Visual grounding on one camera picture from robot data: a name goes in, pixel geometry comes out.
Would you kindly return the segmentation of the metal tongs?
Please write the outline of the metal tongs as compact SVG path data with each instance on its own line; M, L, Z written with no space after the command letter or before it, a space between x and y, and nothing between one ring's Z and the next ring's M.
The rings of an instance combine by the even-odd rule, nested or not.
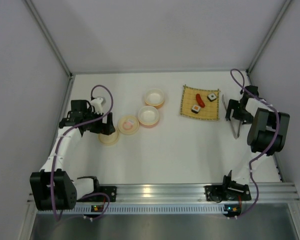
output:
M224 95L221 96L221 102L222 102L222 105L223 105L224 109L227 110L228 109L228 105L226 104L226 100L225 100L225 96ZM235 130L235 126L234 126L233 122L231 121L231 119L226 119L226 121L230 125L230 128L231 128L231 131L232 131L234 139L235 140L238 139L240 137L240 128L238 127L238 130L236 131Z

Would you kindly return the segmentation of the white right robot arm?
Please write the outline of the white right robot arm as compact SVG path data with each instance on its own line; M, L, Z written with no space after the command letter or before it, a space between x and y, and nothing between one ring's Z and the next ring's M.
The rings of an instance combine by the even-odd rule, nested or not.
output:
M222 180L220 192L226 201L251 200L248 183L262 162L284 148L290 122L289 114L275 110L259 97L257 86L246 86L241 95L240 100L221 98L225 120L235 139L240 137L243 125L250 126L247 153Z

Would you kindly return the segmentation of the sushi roll green centre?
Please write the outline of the sushi roll green centre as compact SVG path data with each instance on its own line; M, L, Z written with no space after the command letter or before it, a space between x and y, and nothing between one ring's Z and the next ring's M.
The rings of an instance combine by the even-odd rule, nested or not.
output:
M213 101L215 101L215 100L217 99L217 95L216 95L214 92L212 92L212 93L210 93L210 94L207 96L207 99L208 99L210 102L213 102Z

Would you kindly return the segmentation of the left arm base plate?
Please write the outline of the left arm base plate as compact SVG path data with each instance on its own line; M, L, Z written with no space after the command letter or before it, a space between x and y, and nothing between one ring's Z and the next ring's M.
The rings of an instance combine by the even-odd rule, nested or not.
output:
M107 202L105 195L96 195L96 193L102 193L109 197L111 203L116 202L117 198L117 187L114 185L110 186L99 186L92 193L85 194L78 202Z

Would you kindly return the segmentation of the red sausage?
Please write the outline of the red sausage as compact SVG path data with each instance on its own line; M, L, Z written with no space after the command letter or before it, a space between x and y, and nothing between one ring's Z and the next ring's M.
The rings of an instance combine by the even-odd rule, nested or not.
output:
M205 103L201 98L201 95L199 93L196 94L195 99L197 101L197 104L201 107L204 108L205 107Z

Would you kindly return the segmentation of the sushi roll orange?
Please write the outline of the sushi roll orange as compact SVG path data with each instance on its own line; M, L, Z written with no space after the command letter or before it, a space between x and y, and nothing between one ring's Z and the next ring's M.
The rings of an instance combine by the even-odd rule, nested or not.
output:
M198 114L201 110L201 106L197 105L197 104L194 104L191 108L191 112L194 113L194 114Z

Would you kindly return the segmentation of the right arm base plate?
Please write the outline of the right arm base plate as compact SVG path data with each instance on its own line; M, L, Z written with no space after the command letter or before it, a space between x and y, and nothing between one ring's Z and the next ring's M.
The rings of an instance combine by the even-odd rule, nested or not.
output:
M239 198L242 201L250 201L252 199L247 184L230 184L229 186L215 184L207 185L204 189L208 202L239 201Z

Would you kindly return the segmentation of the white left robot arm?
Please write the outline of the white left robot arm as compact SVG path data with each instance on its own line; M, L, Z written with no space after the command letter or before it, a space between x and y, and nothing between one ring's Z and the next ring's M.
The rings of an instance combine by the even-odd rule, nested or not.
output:
M101 202L109 197L115 201L116 192L101 187L96 176L71 177L70 157L85 132L97 134L99 141L113 145L119 132L113 124L113 114L103 121L103 97L72 100L70 111L59 123L58 135L51 153L37 172L29 178L36 208L39 211L72 210L77 202Z

